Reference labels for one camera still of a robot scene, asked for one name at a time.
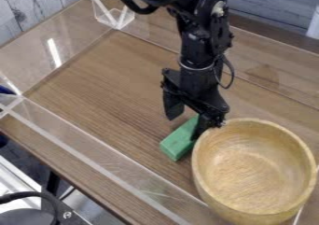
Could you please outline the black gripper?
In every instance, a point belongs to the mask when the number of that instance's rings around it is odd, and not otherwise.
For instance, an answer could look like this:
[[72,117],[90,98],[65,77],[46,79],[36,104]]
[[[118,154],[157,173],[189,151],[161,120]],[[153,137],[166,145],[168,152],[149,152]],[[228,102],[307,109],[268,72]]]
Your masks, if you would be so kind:
[[232,33],[196,36],[182,33],[178,55],[178,69],[161,70],[162,105],[165,117],[176,119],[188,106],[198,114],[192,139],[209,129],[218,127],[229,112],[218,87],[228,89],[232,82],[221,84],[222,65],[234,69],[225,58],[224,52],[232,46]]

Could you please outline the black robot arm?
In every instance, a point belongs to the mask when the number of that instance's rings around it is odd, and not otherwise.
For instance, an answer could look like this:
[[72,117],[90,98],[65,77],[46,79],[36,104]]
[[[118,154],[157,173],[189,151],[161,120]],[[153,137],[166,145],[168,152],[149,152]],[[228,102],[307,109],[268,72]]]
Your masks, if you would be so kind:
[[178,69],[161,70],[165,116],[173,120],[190,108],[198,115],[192,137],[198,138],[209,128],[222,124],[229,112],[218,90],[222,67],[229,65],[225,51],[232,46],[229,8],[226,0],[121,0],[136,13],[146,15],[164,7],[176,19],[181,42]]

